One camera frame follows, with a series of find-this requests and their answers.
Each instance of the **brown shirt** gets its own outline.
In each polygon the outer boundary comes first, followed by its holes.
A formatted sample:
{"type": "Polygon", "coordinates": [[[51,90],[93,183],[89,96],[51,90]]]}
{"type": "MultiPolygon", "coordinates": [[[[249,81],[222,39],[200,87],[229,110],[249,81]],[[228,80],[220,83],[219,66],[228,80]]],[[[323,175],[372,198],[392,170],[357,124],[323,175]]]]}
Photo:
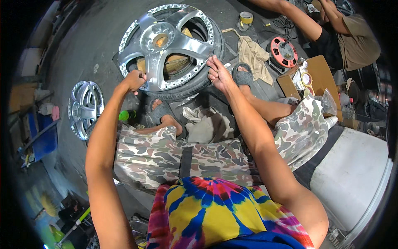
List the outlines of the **brown shirt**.
{"type": "Polygon", "coordinates": [[[347,71],[369,66],[380,55],[380,46],[362,16],[344,16],[343,22],[350,34],[337,34],[343,66],[347,71]]]}

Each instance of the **foot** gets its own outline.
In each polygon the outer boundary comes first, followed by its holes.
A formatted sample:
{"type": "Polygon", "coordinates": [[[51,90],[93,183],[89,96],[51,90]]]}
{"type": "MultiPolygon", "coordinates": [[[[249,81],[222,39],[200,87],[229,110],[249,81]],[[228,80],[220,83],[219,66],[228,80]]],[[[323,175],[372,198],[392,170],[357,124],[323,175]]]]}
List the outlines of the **foot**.
{"type": "MultiPolygon", "coordinates": [[[[238,67],[238,71],[247,72],[247,69],[244,68],[244,67],[238,67]]],[[[243,93],[243,95],[244,95],[245,97],[253,96],[253,94],[252,94],[252,92],[251,92],[251,90],[250,90],[250,87],[249,87],[248,85],[240,85],[240,86],[239,86],[239,89],[240,89],[240,91],[243,93]]]]}
{"type": "MultiPolygon", "coordinates": [[[[155,108],[162,103],[161,100],[156,99],[153,104],[152,104],[152,111],[155,110],[155,108]]],[[[182,133],[182,126],[173,118],[171,115],[164,115],[163,117],[160,118],[160,121],[162,124],[166,124],[166,126],[172,125],[175,128],[177,128],[177,133],[176,135],[179,136],[182,133]]]]}

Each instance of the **blue bin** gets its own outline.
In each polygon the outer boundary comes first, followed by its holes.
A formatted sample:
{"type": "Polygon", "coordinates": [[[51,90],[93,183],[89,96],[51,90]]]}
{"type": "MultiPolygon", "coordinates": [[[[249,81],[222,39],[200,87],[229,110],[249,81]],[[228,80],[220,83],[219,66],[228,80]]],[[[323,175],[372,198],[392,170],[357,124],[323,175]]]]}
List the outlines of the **blue bin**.
{"type": "MultiPolygon", "coordinates": [[[[43,116],[37,113],[37,122],[39,125],[39,131],[36,130],[35,120],[33,118],[34,113],[28,113],[28,121],[30,134],[33,138],[37,135],[41,130],[52,124],[53,119],[50,115],[43,116]]],[[[42,159],[45,155],[53,152],[58,145],[58,136],[57,136],[57,126],[51,127],[48,131],[43,133],[40,137],[36,139],[32,143],[33,153],[35,154],[35,161],[42,159]]]]}

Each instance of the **tie-dye shirt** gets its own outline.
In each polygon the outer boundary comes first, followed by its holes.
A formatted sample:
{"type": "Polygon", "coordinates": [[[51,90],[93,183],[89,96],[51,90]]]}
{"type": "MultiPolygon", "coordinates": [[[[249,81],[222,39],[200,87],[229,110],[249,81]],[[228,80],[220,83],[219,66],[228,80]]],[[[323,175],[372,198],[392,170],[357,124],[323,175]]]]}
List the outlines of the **tie-dye shirt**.
{"type": "Polygon", "coordinates": [[[185,177],[158,188],[147,248],[206,248],[263,231],[287,234],[314,248],[294,215],[260,188],[214,177],[185,177]]]}

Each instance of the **red cord reel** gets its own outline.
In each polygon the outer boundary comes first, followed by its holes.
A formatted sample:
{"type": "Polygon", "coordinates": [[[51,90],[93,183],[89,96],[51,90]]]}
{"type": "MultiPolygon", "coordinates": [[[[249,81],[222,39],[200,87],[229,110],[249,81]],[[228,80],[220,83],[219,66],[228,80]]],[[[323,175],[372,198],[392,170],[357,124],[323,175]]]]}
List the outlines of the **red cord reel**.
{"type": "Polygon", "coordinates": [[[278,68],[292,68],[297,64],[297,51],[285,38],[275,37],[269,44],[269,53],[271,53],[272,63],[278,68]]]}

